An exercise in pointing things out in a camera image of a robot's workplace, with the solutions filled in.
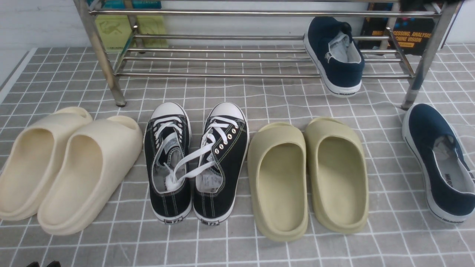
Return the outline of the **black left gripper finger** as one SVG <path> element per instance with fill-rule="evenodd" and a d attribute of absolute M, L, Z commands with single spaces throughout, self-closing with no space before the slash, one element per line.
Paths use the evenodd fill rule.
<path fill-rule="evenodd" d="M 26 267 L 40 267 L 40 265 L 39 265 L 39 262 L 32 262 L 29 265 L 27 265 Z"/>

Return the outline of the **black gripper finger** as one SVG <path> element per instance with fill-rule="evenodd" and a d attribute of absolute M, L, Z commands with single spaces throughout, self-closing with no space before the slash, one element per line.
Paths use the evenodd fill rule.
<path fill-rule="evenodd" d="M 61 263 L 59 261 L 52 261 L 46 267 L 61 267 Z"/>

